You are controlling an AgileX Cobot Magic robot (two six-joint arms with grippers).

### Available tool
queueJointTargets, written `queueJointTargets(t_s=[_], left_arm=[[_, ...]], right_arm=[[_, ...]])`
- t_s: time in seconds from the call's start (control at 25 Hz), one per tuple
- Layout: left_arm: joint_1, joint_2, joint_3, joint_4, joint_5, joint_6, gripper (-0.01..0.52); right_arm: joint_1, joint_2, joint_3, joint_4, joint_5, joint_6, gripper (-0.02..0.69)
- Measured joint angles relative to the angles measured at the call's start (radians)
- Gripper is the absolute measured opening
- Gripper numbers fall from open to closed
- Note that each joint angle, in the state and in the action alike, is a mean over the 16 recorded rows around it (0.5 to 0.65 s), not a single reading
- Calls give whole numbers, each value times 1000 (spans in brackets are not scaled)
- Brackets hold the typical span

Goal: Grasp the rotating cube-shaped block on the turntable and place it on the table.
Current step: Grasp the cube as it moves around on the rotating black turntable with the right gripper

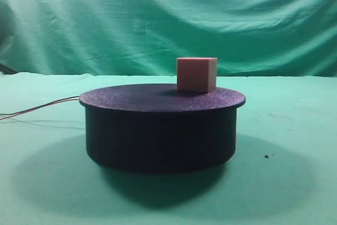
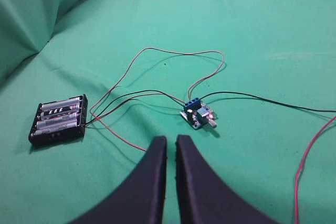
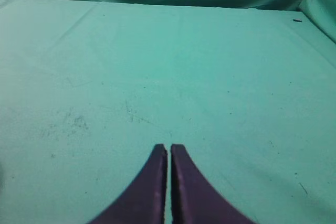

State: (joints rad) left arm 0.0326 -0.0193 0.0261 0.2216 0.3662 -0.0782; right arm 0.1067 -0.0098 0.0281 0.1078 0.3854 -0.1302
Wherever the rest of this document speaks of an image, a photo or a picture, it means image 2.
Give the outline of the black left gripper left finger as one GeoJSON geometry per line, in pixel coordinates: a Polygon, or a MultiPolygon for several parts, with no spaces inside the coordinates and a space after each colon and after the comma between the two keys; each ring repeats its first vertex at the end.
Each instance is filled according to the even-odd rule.
{"type": "Polygon", "coordinates": [[[128,177],[71,223],[162,223],[166,161],[167,139],[156,136],[128,177]]]}

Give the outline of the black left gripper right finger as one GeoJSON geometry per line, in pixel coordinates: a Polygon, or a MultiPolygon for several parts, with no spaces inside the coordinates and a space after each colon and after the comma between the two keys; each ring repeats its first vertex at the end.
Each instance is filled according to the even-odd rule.
{"type": "Polygon", "coordinates": [[[188,135],[176,140],[176,191],[181,223],[276,223],[228,187],[188,135]]]}

